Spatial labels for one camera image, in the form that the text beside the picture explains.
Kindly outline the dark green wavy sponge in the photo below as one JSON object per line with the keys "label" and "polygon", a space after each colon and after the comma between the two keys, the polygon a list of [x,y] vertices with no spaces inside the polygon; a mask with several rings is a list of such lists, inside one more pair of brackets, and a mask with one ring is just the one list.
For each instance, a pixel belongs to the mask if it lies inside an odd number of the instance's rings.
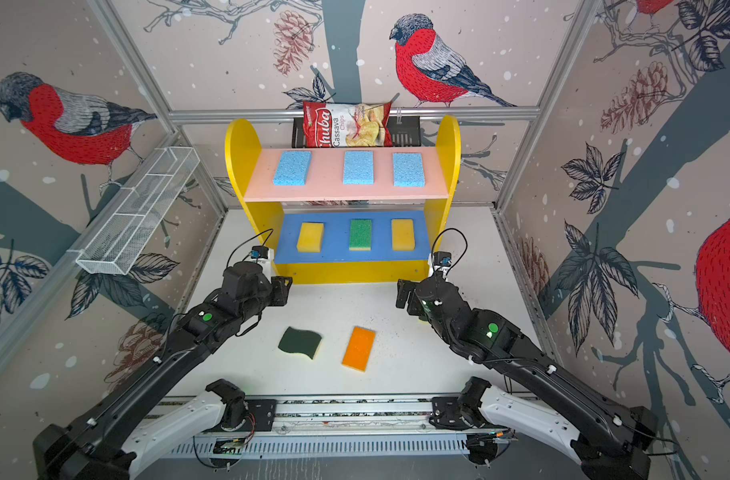
{"label": "dark green wavy sponge", "polygon": [[313,360],[321,341],[322,336],[317,332],[287,327],[279,341],[278,349],[287,354],[304,355]]}

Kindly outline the yellow sponge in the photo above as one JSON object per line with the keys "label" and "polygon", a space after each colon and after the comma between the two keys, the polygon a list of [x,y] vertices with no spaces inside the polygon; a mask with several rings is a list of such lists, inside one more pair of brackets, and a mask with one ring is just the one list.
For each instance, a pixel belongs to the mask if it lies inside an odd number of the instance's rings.
{"label": "yellow sponge", "polygon": [[299,253],[320,253],[324,229],[325,225],[323,223],[303,222],[296,244],[297,251]]}
{"label": "yellow sponge", "polygon": [[412,219],[392,219],[392,250],[410,252],[416,248],[414,222]]}

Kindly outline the light blue sponge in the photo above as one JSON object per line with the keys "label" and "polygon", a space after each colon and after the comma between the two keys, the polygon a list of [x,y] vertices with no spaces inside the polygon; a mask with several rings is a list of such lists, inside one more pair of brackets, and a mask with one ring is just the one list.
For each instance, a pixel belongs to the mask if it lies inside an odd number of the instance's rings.
{"label": "light blue sponge", "polygon": [[312,160],[312,153],[303,150],[288,150],[280,155],[273,177],[275,186],[304,186]]}
{"label": "light blue sponge", "polygon": [[423,158],[420,153],[394,153],[392,161],[395,187],[422,188],[425,186]]}
{"label": "light blue sponge", "polygon": [[343,184],[372,185],[374,183],[374,163],[371,151],[347,151],[344,154]]}

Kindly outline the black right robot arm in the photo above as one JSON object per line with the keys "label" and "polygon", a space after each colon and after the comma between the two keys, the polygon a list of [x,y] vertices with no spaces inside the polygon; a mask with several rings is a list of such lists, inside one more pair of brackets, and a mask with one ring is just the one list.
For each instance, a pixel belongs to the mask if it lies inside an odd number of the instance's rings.
{"label": "black right robot arm", "polygon": [[551,447],[589,479],[645,479],[658,419],[643,406],[625,407],[592,389],[540,350],[500,314],[471,308],[459,289],[436,273],[397,283],[396,306],[428,322],[456,355],[495,370],[537,397],[524,400],[473,376],[455,397],[433,400],[437,429],[502,427]]}

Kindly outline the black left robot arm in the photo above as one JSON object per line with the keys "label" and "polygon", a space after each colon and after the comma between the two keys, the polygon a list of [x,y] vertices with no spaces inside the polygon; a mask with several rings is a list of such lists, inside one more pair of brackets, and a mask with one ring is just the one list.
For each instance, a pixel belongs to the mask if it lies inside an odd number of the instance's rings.
{"label": "black left robot arm", "polygon": [[243,324],[287,304],[293,279],[267,277],[256,262],[226,268],[222,286],[178,320],[164,344],[113,393],[68,426],[51,424],[34,440],[40,479],[128,479],[139,455],[123,448],[146,415]]}

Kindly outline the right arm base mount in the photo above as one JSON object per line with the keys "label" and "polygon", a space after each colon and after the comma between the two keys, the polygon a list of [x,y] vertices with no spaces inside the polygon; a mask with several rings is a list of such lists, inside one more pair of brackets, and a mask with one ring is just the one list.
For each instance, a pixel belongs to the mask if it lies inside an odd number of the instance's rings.
{"label": "right arm base mount", "polygon": [[471,377],[458,395],[433,397],[429,423],[436,429],[452,431],[492,427],[481,412],[482,396],[491,387],[489,381]]}

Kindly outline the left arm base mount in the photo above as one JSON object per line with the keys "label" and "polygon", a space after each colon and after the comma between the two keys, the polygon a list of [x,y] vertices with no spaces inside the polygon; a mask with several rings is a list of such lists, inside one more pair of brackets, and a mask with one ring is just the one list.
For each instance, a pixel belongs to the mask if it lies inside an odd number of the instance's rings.
{"label": "left arm base mount", "polygon": [[241,388],[224,379],[211,382],[205,391],[218,397],[216,404],[223,411],[204,432],[256,433],[272,430],[278,405],[276,399],[247,397]]}

